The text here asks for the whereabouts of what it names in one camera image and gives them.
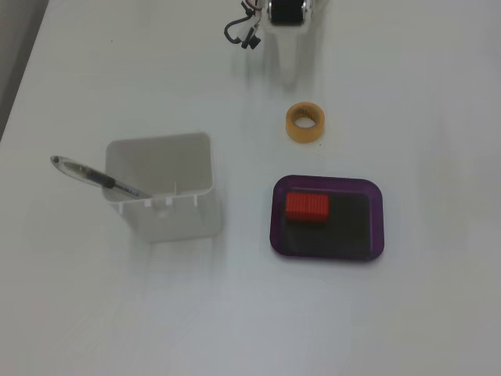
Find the white gripper, black motor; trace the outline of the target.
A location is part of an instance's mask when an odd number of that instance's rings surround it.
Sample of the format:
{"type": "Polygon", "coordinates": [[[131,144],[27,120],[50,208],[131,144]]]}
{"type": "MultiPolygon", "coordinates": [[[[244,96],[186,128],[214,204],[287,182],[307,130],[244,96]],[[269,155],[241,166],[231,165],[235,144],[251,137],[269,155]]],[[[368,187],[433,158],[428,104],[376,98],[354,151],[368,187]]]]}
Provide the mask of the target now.
{"type": "Polygon", "coordinates": [[[276,34],[279,75],[286,89],[295,87],[304,73],[305,59],[302,56],[304,46],[303,37],[300,34],[305,33],[309,28],[313,11],[312,0],[263,2],[261,24],[268,32],[276,34]]]}

